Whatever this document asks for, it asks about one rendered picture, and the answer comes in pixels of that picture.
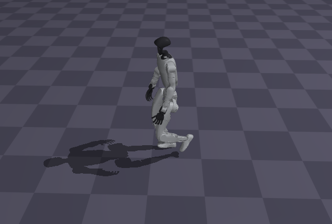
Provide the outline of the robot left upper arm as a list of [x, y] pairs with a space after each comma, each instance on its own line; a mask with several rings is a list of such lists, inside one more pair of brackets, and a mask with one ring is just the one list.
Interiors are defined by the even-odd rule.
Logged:
[[176, 66], [173, 64], [173, 62], [168, 62], [166, 65], [166, 72], [168, 74], [168, 82], [169, 86], [167, 86], [167, 89], [169, 87], [172, 87], [175, 92], [175, 73], [176, 73]]

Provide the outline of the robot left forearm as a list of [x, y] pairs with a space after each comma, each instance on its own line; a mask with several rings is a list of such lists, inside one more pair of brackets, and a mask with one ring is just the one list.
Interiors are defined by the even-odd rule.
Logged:
[[169, 106], [169, 103], [171, 101], [171, 99], [173, 98], [173, 94], [174, 94], [174, 89], [172, 87], [169, 87], [167, 89], [167, 93], [165, 94], [165, 98], [164, 98], [164, 101], [162, 103], [162, 109], [161, 109], [161, 112], [165, 113], [168, 106]]

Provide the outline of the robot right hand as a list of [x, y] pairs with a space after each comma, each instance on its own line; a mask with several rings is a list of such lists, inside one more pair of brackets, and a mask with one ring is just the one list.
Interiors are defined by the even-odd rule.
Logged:
[[[147, 101], [150, 101], [151, 99], [150, 98], [152, 98], [152, 92], [153, 92], [153, 89], [154, 88], [152, 88], [152, 84], [150, 83], [150, 85], [149, 85], [149, 89], [147, 90], [147, 92], [146, 92], [146, 99], [147, 99]], [[152, 98], [153, 99], [153, 98]]]

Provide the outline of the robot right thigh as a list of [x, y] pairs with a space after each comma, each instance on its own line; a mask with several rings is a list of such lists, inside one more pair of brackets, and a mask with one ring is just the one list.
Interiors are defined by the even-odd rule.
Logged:
[[[163, 90], [164, 90], [165, 88], [159, 88], [159, 90], [157, 91], [157, 93], [156, 93], [156, 95], [155, 95], [155, 97], [154, 97], [154, 99], [153, 99], [153, 104], [152, 104], [152, 107], [151, 107], [151, 117], [153, 117], [153, 116], [155, 116], [155, 115], [157, 115], [157, 113], [159, 113], [159, 110], [160, 110], [160, 108], [161, 108], [161, 106], [162, 106], [162, 103], [163, 103]], [[154, 121], [155, 120], [155, 118], [156, 117], [154, 117], [153, 119], [152, 119], [152, 121]], [[157, 120], [156, 120], [157, 121]], [[154, 122], [154, 125], [156, 126], [156, 121]]]

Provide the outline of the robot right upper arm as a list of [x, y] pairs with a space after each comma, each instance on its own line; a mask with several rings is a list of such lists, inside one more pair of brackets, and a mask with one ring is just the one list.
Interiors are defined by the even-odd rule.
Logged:
[[[159, 53], [157, 53], [157, 59], [158, 59], [158, 55], [159, 55]], [[155, 68], [155, 72], [156, 72], [158, 75], [160, 75], [159, 70], [158, 70], [158, 67]]]

